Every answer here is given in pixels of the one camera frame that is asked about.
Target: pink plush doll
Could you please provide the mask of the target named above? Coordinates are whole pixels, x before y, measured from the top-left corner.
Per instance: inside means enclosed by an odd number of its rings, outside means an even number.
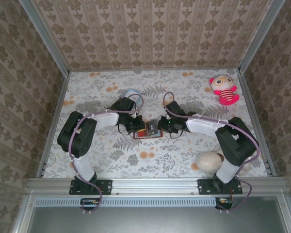
[[[237,87],[233,85],[232,78],[221,75],[217,78],[211,78],[210,84],[214,90],[214,94],[220,96],[220,104],[231,105],[239,100],[239,95],[233,93]]]

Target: wire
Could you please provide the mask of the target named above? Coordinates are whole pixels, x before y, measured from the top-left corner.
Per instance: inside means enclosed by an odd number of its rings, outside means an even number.
[[[134,105],[133,106],[135,106],[135,112],[136,112],[136,109],[137,109],[137,105],[136,105],[136,103],[134,102]]]
[[[91,203],[95,204],[94,201],[96,202],[96,200],[83,200],[82,205],[81,205],[81,209],[83,210],[83,213],[85,213],[85,211],[84,211],[85,203],[91,202]]]
[[[71,135],[71,138],[70,138],[70,141],[69,141],[69,145],[68,145],[68,154],[69,154],[69,156],[70,156],[70,158],[71,158],[72,167],[73,167],[73,169],[75,170],[75,172],[76,172],[76,174],[77,174],[77,176],[78,176],[78,178],[79,178],[80,180],[82,180],[84,183],[87,183],[87,184],[93,186],[93,187],[94,187],[94,188],[99,192],[99,201],[98,201],[97,205],[96,205],[96,206],[91,210],[92,212],[95,211],[95,210],[99,207],[99,205],[101,204],[101,201],[102,201],[102,192],[101,192],[101,190],[100,190],[100,189],[99,189],[95,184],[88,182],[84,177],[82,177],[82,175],[79,173],[78,169],[76,168],[76,166],[75,166],[75,164],[74,164],[74,162],[75,162],[75,161],[74,161],[75,156],[72,154],[72,142],[73,142],[73,139],[74,139],[74,137],[75,137],[75,135],[76,135],[76,133],[77,133],[77,130],[79,129],[79,127],[80,127],[81,124],[83,123],[83,121],[85,121],[85,119],[87,119],[87,118],[89,118],[89,117],[99,116],[99,115],[103,115],[103,114],[106,114],[106,113],[128,113],[128,114],[130,114],[130,113],[139,112],[139,110],[140,110],[140,109],[142,108],[142,106],[144,105],[144,98],[143,98],[140,94],[132,94],[132,95],[128,96],[128,98],[131,97],[131,96],[139,96],[139,97],[141,98],[142,103],[141,103],[140,107],[136,107],[135,110],[130,110],[130,111],[122,111],[122,110],[111,110],[111,109],[106,109],[105,111],[101,111],[101,112],[98,112],[98,113],[95,113],[95,114],[87,114],[87,115],[85,115],[85,116],[84,116],[84,117],[83,117],[83,118],[82,118],[82,119],[77,123],[77,125],[76,125],[76,127],[74,128],[73,133],[72,133],[72,135]],[[82,205],[81,208],[82,208],[82,210],[83,210],[83,213],[85,213],[86,210],[84,210],[84,207],[83,207],[83,206],[84,206],[84,205]]]
[[[208,117],[205,117],[205,116],[181,116],[181,115],[178,115],[178,114],[173,113],[172,111],[170,111],[170,110],[166,107],[166,104],[165,104],[165,98],[166,98],[166,96],[167,96],[168,94],[172,95],[172,101],[175,100],[175,95],[174,95],[172,92],[168,91],[168,92],[166,92],[166,93],[164,94],[164,96],[163,96],[163,106],[164,106],[164,109],[165,109],[167,112],[169,112],[171,115],[173,115],[173,116],[175,116],[175,117],[193,118],[193,119],[202,119],[202,120],[206,120],[206,121],[209,121],[209,122],[225,124],[225,125],[227,125],[227,126],[233,128],[233,129],[235,129],[235,130],[241,132],[242,134],[244,134],[247,138],[249,138],[249,140],[250,140],[250,141],[254,144],[254,146],[256,147],[256,149],[257,149],[257,154],[256,154],[253,158],[251,158],[251,159],[249,159],[249,160],[243,162],[243,164],[239,167],[239,169],[237,170],[237,172],[236,172],[236,174],[235,174],[235,178],[236,178],[237,180],[239,180],[240,182],[243,182],[243,183],[245,183],[246,185],[249,186],[249,188],[250,188],[250,189],[249,189],[249,192],[248,192],[247,196],[244,198],[244,200],[243,200],[239,205],[237,205],[236,207],[233,207],[233,208],[231,208],[231,209],[229,209],[229,210],[225,210],[225,211],[227,212],[227,211],[232,211],[232,210],[236,210],[236,209],[238,209],[238,208],[239,208],[239,207],[240,207],[240,206],[241,206],[241,205],[242,205],[242,204],[243,204],[243,203],[244,203],[244,202],[249,198],[249,196],[250,196],[250,194],[251,194],[251,191],[252,191],[252,186],[251,186],[248,182],[246,182],[246,181],[241,180],[240,178],[238,178],[237,175],[238,175],[239,172],[242,170],[242,168],[243,168],[243,166],[244,166],[245,164],[250,163],[250,162],[252,162],[253,160],[255,160],[255,159],[257,159],[257,158],[259,157],[259,155],[260,155],[260,148],[259,148],[259,145],[258,145],[257,142],[255,141],[255,139],[254,139],[251,135],[249,135],[247,132],[245,132],[245,131],[242,130],[241,128],[239,128],[239,127],[237,127],[237,126],[235,126],[235,125],[229,124],[229,123],[227,123],[227,122],[225,122],[225,121],[217,120],[217,119],[211,119],[211,118],[208,118]]]
[[[170,138],[172,138],[172,139],[177,139],[178,137],[172,137],[171,136],[171,133],[169,133],[169,136],[170,136]]]

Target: ventilation grille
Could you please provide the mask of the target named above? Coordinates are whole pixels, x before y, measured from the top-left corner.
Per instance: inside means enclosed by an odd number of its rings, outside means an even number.
[[[37,198],[35,207],[80,207],[81,198]],[[215,198],[103,198],[101,207],[216,206]]]

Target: doll eyes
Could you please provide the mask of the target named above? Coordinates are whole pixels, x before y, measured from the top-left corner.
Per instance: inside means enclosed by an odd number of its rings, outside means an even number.
[[[214,81],[214,84],[217,86],[220,86],[220,85],[222,85],[223,82],[233,83],[233,80],[231,78],[222,77],[222,78],[219,78],[218,80]]]

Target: stuffed toy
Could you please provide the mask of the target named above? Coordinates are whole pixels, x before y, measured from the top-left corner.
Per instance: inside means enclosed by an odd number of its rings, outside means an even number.
[[[217,152],[205,152],[200,154],[197,157],[197,167],[200,171],[206,173],[207,177],[213,177],[213,175],[219,170],[221,167],[225,157],[223,155],[222,150],[218,150]],[[240,171],[240,176],[245,176],[251,170],[250,163],[245,164],[242,170]]]
[[[220,104],[231,105],[239,100],[239,95],[233,93],[236,91],[237,87],[233,85],[232,78],[224,75],[217,78],[211,78],[210,85],[214,90],[214,94],[220,96]]]

